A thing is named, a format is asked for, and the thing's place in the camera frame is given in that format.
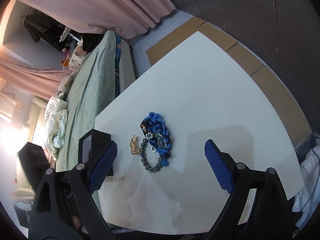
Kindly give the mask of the person's left hand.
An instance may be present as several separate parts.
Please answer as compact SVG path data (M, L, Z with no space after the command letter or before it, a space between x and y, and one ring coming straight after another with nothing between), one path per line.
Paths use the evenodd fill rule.
M82 231L82 232L84 232L84 233L87 233L87 230L86 230L86 228L83 226L83 223L82 223L82 221L81 221L81 219L80 219L79 217L73 216L72 219L73 219L73 223L74 223L75 227L76 227L78 230L80 230L80 231Z

